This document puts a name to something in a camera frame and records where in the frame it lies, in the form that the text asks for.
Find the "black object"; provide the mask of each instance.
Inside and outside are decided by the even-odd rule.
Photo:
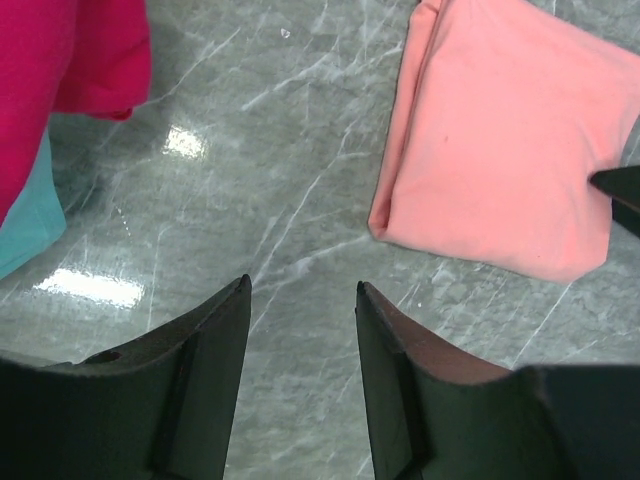
[[[601,170],[591,184],[613,200],[613,219],[640,237],[640,166]]]
[[[221,479],[250,316],[245,276],[81,364],[1,360],[0,478]]]
[[[640,478],[640,368],[510,372],[369,284],[358,286],[356,318],[377,480]]]

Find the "salmon pink fabric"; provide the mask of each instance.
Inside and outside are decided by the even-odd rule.
[[[610,200],[640,112],[640,57],[525,0],[413,13],[369,226],[435,254],[570,282],[607,256]]]
[[[0,226],[52,111],[126,120],[150,79],[144,0],[0,1]]]

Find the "magenta cloth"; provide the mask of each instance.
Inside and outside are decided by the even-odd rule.
[[[0,2],[0,226],[22,191],[51,112],[122,121],[146,101],[144,0]]]

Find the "folded garment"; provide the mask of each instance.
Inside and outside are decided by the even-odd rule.
[[[380,240],[570,282],[607,256],[640,57],[525,0],[423,0],[369,218]]]
[[[49,248],[65,228],[45,131],[27,184],[0,227],[0,279]]]
[[[144,0],[0,2],[0,225],[52,111],[119,121],[151,78]]]

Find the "teal cloth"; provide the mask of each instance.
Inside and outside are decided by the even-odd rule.
[[[0,279],[44,252],[66,228],[53,186],[51,145],[45,131],[27,184],[0,228]]]

